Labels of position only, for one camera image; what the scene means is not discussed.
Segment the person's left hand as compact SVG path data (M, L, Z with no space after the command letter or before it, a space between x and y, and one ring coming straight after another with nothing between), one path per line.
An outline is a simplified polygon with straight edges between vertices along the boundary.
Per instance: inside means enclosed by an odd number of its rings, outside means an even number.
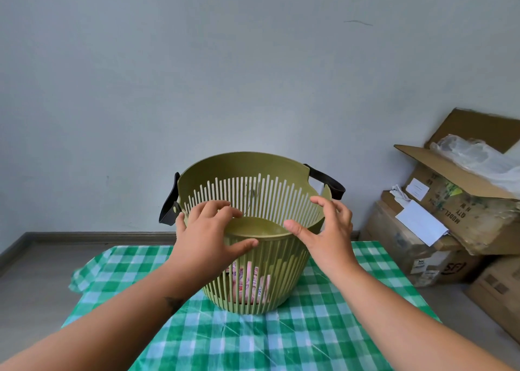
M207 202L199 203L191 210L185 231L176 234L176 243L168 260L181 284L193 290L214 280L233 263L225 256L225 228L233 219L243 215L231 207L230 221L205 220L203 207Z

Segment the person's right hand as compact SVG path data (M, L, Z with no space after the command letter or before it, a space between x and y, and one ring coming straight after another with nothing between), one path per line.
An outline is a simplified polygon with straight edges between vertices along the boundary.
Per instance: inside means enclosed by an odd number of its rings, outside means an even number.
M310 201L323 209L324 230L314 234L314 244L306 247L322 272L337 282L358 265L350 239L352 212L337 200L313 196Z

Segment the green slotted plastic basket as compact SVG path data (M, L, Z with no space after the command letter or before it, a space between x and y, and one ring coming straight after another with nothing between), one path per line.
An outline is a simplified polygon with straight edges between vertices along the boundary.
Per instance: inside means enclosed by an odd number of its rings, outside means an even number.
M203 288L204 294L226 311L242 315L264 314L285 302L308 263L306 246L285 230L285 220L295 220L312 233L320 232L323 209L310 201L318 195L313 178L323 184L322 197L340 200L345 188L338 181L295 160L261 152L230 152L203 159L184 173L176 173L174 186L164 202L159 222L173 225L180 212L185 222L199 203L226 200L243 213L225 229L224 242L234 244L256 238L259 245L236 259L238 267L259 267L271 275L269 301L243 305L228 301L231 278L225 270Z

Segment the person's right forearm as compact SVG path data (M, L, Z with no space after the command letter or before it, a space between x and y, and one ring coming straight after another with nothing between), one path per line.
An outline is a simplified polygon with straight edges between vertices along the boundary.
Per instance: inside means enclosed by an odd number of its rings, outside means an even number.
M349 258L314 257L395 371L514 371Z

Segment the person's left forearm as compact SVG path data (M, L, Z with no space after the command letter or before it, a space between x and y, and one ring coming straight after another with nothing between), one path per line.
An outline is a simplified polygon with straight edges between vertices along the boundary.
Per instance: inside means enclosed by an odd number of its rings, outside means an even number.
M168 261L3 362L0 371L127 371L163 325L217 275L209 263Z

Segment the pink printed cloth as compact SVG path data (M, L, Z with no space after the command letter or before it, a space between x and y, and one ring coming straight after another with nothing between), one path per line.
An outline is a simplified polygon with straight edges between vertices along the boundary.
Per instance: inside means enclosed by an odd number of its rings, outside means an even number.
M260 275L259 267L252 267L251 262L247 262L245 268L238 267L236 261L225 273L226 277L231 278L228 301L243 305L263 304L269 301L270 274Z

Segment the green white checked tablecloth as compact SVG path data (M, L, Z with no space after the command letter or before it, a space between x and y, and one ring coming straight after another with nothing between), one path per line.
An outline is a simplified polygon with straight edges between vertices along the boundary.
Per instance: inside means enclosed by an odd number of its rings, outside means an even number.
M77 269L69 289L82 294L63 327L163 264L172 245L112 247ZM439 321L377 242L354 242L361 266ZM202 291L161 328L129 371L393 371L340 292L309 259L296 287L276 310L238 315Z

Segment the crumpled white paper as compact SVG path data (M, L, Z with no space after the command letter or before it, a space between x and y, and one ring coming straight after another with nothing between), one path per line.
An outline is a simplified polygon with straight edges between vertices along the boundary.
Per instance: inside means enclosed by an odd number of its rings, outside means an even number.
M406 208L406 206L411 202L411 199L403 192L399 185L394 185L389 192L393 195L395 201L403 208Z

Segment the taped cardboard box with labels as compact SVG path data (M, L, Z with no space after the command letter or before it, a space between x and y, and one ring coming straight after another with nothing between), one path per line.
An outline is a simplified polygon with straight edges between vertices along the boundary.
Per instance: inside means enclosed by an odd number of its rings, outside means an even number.
M485 256L473 256L451 235L427 245L396 219L404 207L390 191L381 193L359 241L379 242L400 270L417 288L457 284L474 278Z

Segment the white paper sheet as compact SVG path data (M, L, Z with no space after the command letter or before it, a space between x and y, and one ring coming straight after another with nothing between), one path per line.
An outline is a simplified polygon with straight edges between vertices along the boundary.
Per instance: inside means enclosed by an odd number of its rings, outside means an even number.
M396 215L396 219L428 246L449 232L444 224L413 200Z

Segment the open cardboard box with flaps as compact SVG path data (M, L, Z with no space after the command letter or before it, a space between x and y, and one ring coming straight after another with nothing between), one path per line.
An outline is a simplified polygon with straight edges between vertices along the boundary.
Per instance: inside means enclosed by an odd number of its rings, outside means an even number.
M395 144L417 162L404 191L473 255L520 255L520 199L430 149L452 134L505 154L520 142L520 119L455 108L424 146Z

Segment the clear plastic bag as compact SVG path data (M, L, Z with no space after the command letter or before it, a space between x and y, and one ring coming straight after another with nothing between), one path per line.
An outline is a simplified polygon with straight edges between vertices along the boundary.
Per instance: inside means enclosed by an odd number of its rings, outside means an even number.
M520 159L507 156L480 139L465 140L449 134L430 149L520 199Z

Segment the small plain cardboard box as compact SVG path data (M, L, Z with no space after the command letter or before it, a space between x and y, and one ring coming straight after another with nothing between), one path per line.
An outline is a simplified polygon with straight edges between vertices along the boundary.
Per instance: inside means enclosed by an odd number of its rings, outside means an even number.
M497 258L465 295L520 345L520 256Z

